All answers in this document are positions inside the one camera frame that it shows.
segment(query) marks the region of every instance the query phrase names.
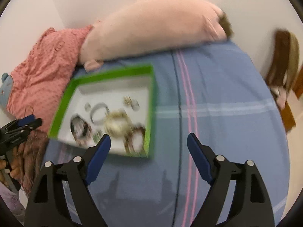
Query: white wall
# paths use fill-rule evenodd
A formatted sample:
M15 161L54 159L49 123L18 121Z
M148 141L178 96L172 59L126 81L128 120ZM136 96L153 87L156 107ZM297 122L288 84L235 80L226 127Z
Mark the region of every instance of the white wall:
M25 60L43 31L51 26L64 27L53 0L11 0L0 17L0 76ZM10 119L0 110L1 126Z
M92 23L133 1L135 0L54 0L66 27ZM288 0L209 1L227 13L235 32L234 42L250 55L261 74L264 75L270 65L276 28L294 32L303 55L303 25Z

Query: brown towel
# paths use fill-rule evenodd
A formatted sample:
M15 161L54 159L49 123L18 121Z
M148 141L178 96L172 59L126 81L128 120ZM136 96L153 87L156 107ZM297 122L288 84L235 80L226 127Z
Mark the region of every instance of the brown towel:
M299 43L287 30L277 30L272 64L266 76L268 86L283 86L288 93L294 83L299 66Z
M40 172L40 165L48 144L48 136L40 130L33 130L26 142L19 145L18 158L21 171L20 183L27 196Z

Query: metal screw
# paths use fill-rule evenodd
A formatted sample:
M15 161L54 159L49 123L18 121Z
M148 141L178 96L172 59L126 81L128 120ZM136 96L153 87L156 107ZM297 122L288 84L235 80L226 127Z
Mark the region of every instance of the metal screw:
M255 163L254 163L252 160L248 160L248 161L247 161L247 164L248 164L249 166L254 166Z
M80 162L82 160L81 156L76 156L74 159L74 162Z
M217 155L216 159L218 161L224 161L225 160L225 157L223 155Z
M52 165L52 162L51 161L47 161L45 162L44 166L45 167L50 167Z

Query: brown blanket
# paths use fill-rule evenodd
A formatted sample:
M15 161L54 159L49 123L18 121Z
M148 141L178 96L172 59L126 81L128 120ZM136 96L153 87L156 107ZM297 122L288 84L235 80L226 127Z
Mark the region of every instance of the brown blanket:
M27 141L19 145L18 159L21 173L19 180L27 196L39 174L47 144L47 134L40 130L33 130Z

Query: jewelry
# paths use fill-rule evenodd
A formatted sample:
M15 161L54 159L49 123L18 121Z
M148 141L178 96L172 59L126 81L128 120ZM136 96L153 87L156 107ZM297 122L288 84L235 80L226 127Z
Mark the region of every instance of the jewelry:
M140 152L144 152L145 128L143 126L138 126L138 127L133 127L132 132L126 134L126 136L125 136L124 147L125 147L126 153L130 153L130 149L131 149L132 153L136 153L136 151L134 149L134 144L133 144L133 136L135 133L141 133L141 135L142 135L143 142L141 145Z
M123 137L132 132L132 126L131 119L124 110L108 113L104 121L105 132L114 138Z
M86 145L91 137L91 126L80 115L75 114L71 119L70 128L76 143L80 147Z
M91 122L94 124L94 125L101 125L104 123L104 120L105 120L105 117L100 119L100 120L93 120L93 115L94 113L99 110L100 108L105 108L106 109L106 115L109 114L109 108L108 106L104 103L104 102L101 102L101 103L98 103L96 104L92 109L91 109L91 113L90 113L90 118L91 118Z
M87 103L85 103L85 105L84 105L84 109L85 109L85 111L89 111L90 109L91 109L91 105L87 102Z
M123 103L127 107L131 106L134 111L138 111L140 109L138 101L131 99L130 96L123 97Z

